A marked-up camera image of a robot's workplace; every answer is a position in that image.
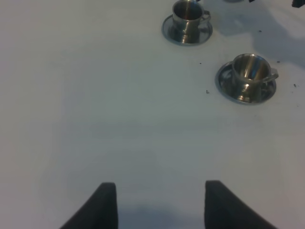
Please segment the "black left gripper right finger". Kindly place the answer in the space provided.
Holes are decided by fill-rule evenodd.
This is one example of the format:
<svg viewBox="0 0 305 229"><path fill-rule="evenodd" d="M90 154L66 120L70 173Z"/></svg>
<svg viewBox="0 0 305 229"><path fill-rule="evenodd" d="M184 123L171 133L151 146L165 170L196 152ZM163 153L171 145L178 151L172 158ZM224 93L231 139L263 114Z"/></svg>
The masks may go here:
<svg viewBox="0 0 305 229"><path fill-rule="evenodd" d="M275 226L242 202L221 181L205 183L206 229L274 229Z"/></svg>

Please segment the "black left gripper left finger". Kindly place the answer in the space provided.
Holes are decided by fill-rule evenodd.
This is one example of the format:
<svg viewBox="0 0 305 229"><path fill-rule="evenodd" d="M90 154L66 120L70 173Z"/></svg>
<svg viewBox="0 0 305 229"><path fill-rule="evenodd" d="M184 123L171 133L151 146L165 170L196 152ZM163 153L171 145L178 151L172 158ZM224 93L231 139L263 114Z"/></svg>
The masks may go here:
<svg viewBox="0 0 305 229"><path fill-rule="evenodd" d="M117 229L116 185L102 183L85 204L62 226L63 229Z"/></svg>

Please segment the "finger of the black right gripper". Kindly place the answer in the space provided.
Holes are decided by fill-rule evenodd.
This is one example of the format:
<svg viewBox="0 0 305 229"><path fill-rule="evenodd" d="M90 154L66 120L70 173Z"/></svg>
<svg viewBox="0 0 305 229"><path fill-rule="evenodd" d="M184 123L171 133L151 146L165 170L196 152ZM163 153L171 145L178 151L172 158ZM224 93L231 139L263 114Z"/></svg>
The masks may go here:
<svg viewBox="0 0 305 229"><path fill-rule="evenodd" d="M305 0L293 0L292 1L292 7L294 8L300 8L305 5Z"/></svg>

